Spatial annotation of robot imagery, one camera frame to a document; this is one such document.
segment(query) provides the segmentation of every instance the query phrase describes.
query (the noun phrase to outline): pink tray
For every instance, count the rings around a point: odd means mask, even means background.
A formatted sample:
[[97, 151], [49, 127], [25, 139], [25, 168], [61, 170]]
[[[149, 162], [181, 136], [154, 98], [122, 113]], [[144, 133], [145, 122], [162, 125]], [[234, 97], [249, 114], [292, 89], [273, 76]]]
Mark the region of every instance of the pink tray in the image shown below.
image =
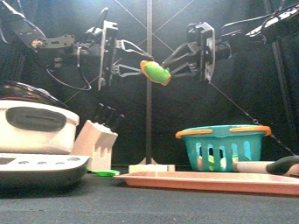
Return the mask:
[[299, 178], [269, 174], [144, 171], [114, 176], [129, 186], [299, 195]]

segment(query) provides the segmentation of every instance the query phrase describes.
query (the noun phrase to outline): white knife block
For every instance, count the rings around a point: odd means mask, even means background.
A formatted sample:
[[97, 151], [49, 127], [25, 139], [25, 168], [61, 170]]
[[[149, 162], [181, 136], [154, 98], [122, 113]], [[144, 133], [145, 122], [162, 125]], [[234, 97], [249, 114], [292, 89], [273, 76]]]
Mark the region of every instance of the white knife block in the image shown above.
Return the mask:
[[70, 155], [89, 156], [88, 170], [110, 170], [112, 146], [117, 133], [86, 120], [76, 138]]

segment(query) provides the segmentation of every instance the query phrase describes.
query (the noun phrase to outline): teal laundry basket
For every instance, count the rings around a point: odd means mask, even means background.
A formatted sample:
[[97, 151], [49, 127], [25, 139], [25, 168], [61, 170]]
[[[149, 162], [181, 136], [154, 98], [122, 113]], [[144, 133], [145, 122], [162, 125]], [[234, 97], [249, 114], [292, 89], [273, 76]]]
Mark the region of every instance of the teal laundry basket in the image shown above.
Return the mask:
[[233, 172], [233, 161], [258, 161], [261, 138], [270, 129], [261, 125], [220, 125], [184, 129], [190, 168], [196, 172]]

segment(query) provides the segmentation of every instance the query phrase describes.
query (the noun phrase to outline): cable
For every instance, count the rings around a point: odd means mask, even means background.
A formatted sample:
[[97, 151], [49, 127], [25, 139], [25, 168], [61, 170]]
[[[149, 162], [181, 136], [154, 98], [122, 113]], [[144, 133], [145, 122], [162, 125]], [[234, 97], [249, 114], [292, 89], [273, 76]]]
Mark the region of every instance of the cable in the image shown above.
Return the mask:
[[233, 23], [229, 23], [229, 24], [224, 24], [224, 25], [221, 26], [221, 28], [220, 28], [218, 38], [220, 38], [221, 33], [222, 33], [222, 31], [224, 31], [225, 28], [228, 28], [228, 27], [230, 27], [230, 26], [233, 26], [233, 25], [241, 25], [241, 24], [246, 24], [246, 23], [249, 23], [249, 22], [256, 22], [257, 20], [261, 20], [261, 19], [268, 18], [268, 17], [270, 17], [270, 16], [272, 16], [272, 15], [269, 14], [269, 15], [264, 15], [264, 16], [261, 16], [261, 17], [253, 17], [253, 18], [246, 19], [246, 20], [241, 20], [241, 21], [237, 21], [237, 22], [233, 22]]
[[86, 78], [85, 78], [85, 75], [84, 75], [84, 73], [82, 73], [82, 70], [81, 70], [81, 68], [80, 68], [80, 47], [78, 47], [78, 50], [77, 50], [77, 69], [78, 69], [78, 74], [80, 74], [80, 77], [81, 77], [81, 79], [84, 80], [84, 82], [85, 82], [85, 84], [86, 84], [86, 86], [85, 87], [73, 87], [72, 85], [69, 85], [69, 84], [66, 84], [65, 82], [62, 82], [60, 79], [57, 79], [56, 77], [54, 77], [54, 75], [53, 75], [53, 73], [52, 73], [52, 71], [48, 69], [48, 68], [45, 68], [45, 71], [46, 71], [46, 73], [48, 73], [48, 75], [64, 86], [64, 87], [66, 87], [66, 88], [70, 88], [70, 89], [74, 89], [74, 90], [80, 90], [80, 91], [88, 91], [88, 90], [90, 90], [90, 85], [89, 85], [89, 82], [88, 82], [88, 80], [86, 80]]
[[[236, 108], [245, 114], [245, 116], [252, 120], [252, 123], [254, 125], [262, 125], [258, 123], [258, 120], [256, 118], [253, 118], [248, 112], [232, 101], [232, 99], [224, 94], [224, 92], [214, 86], [214, 84], [212, 82], [209, 82], [209, 84], [214, 87], [214, 89], [221, 93], [221, 95], [226, 98], [226, 100], [236, 106]], [[295, 153], [292, 152], [292, 150], [283, 144], [283, 142], [276, 138], [274, 134], [270, 134], [269, 137], [272, 137], [272, 139], [274, 139], [276, 143], [281, 146], [281, 148], [284, 148], [293, 156]]]

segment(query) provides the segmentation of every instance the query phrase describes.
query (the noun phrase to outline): metal pole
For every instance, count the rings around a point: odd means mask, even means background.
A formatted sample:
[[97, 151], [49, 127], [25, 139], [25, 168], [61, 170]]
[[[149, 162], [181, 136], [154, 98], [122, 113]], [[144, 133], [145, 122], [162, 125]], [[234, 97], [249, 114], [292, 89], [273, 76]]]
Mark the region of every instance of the metal pole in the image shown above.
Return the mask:
[[[146, 52], [152, 55], [153, 2], [146, 0]], [[145, 94], [145, 163], [152, 163], [152, 82], [146, 80]]]
[[[264, 7], [265, 7], [265, 14], [273, 13], [273, 5], [270, 0], [264, 0]], [[289, 129], [289, 137], [293, 142], [293, 145], [291, 147], [297, 149], [299, 140], [297, 140], [297, 134], [295, 131], [295, 118], [293, 118], [289, 94], [287, 90], [285, 70], [284, 70], [284, 63], [281, 59], [280, 48], [281, 48], [281, 44], [280, 42], [276, 41], [272, 44], [273, 56], [274, 56], [274, 68], [277, 72], [277, 79], [279, 79], [280, 91], [281, 91], [283, 102], [284, 102], [284, 113], [285, 113], [288, 129]]]

